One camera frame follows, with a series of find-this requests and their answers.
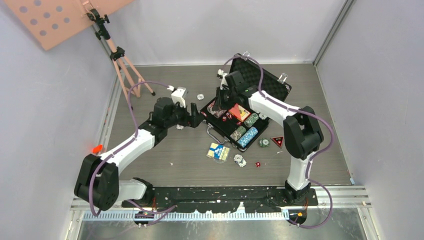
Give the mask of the blue playing card deck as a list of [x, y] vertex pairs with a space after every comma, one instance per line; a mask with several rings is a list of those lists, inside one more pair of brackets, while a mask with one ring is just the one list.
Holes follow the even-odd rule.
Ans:
[[206, 156], [213, 159], [216, 163], [221, 164], [227, 161], [230, 150], [229, 147], [223, 144], [211, 143]]

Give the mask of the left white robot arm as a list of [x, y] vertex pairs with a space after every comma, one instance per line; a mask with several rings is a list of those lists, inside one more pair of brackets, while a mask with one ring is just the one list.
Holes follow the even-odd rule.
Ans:
[[123, 170], [143, 153], [156, 147], [176, 125], [196, 128], [204, 116], [196, 103], [190, 108], [174, 103], [169, 97], [161, 97], [154, 104], [149, 118], [137, 125], [135, 132], [115, 148], [100, 155], [84, 157], [74, 187], [74, 195], [85, 200], [92, 213], [109, 210], [116, 202], [135, 201], [141, 207], [153, 202], [153, 186], [139, 177], [121, 180]]

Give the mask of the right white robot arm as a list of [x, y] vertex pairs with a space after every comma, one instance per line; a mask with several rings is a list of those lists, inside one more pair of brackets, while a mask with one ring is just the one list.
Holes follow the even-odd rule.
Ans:
[[310, 187], [313, 155], [319, 150], [324, 136], [314, 110], [287, 104], [267, 92], [260, 85], [249, 85], [234, 71], [218, 70], [220, 85], [216, 89], [216, 107], [228, 110], [235, 104], [247, 105], [252, 111], [264, 114], [283, 128], [284, 144], [290, 154], [290, 169], [284, 183], [283, 195], [291, 205], [299, 205]]

